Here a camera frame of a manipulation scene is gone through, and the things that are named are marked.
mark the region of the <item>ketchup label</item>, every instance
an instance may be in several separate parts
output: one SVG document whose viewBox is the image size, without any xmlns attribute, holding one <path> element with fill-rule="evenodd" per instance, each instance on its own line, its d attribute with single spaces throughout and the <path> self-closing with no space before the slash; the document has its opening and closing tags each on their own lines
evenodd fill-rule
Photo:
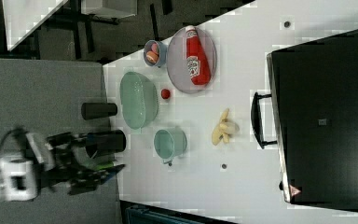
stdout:
<svg viewBox="0 0 358 224">
<path fill-rule="evenodd" d="M 187 58 L 187 68 L 191 77 L 196 77 L 200 74 L 200 61 L 197 56 L 190 56 Z"/>
<path fill-rule="evenodd" d="M 198 36 L 197 31 L 189 30 L 189 31 L 186 32 L 186 37 L 187 38 L 191 38 L 191 37 L 194 37 L 194 36 Z"/>
</svg>

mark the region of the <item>bottle cap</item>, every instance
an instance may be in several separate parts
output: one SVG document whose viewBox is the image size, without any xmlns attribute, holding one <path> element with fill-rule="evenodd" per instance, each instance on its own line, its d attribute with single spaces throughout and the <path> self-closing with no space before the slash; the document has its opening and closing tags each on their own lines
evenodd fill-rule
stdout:
<svg viewBox="0 0 358 224">
<path fill-rule="evenodd" d="M 187 32 L 187 31 L 190 31 L 190 30 L 196 30 L 196 27 L 194 27 L 194 26 L 187 26 L 187 27 L 186 27 L 186 32 Z"/>
</svg>

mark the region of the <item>green bowl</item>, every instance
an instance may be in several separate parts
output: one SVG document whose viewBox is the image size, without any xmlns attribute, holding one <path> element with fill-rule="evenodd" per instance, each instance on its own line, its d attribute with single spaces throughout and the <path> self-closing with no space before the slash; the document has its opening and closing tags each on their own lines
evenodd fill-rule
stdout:
<svg viewBox="0 0 358 224">
<path fill-rule="evenodd" d="M 140 129 L 156 118 L 158 97 L 156 86 L 142 74 L 128 72 L 120 82 L 123 117 L 132 129 Z"/>
</svg>

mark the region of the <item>briefcase handle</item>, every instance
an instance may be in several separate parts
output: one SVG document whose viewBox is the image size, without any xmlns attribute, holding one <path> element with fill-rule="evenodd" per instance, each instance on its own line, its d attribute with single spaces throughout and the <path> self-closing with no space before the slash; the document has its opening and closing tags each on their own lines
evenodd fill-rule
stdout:
<svg viewBox="0 0 358 224">
<path fill-rule="evenodd" d="M 277 141 L 267 142 L 264 141 L 263 135 L 263 122 L 261 120 L 261 110 L 259 101 L 265 98 L 271 97 L 271 94 L 260 95 L 258 92 L 255 93 L 254 99 L 252 101 L 251 108 L 251 120 L 252 120 L 252 128 L 254 131 L 255 139 L 258 142 L 258 145 L 264 149 L 265 146 L 278 144 Z"/>
</svg>

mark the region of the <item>teal mug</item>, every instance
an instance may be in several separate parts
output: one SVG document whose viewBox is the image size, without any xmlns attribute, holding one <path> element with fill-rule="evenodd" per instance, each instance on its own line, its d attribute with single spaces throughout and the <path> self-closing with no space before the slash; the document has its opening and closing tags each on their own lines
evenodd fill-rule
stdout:
<svg viewBox="0 0 358 224">
<path fill-rule="evenodd" d="M 175 127 L 156 132 L 154 146 L 164 164 L 172 166 L 173 158 L 182 155 L 187 147 L 185 133 Z"/>
</svg>

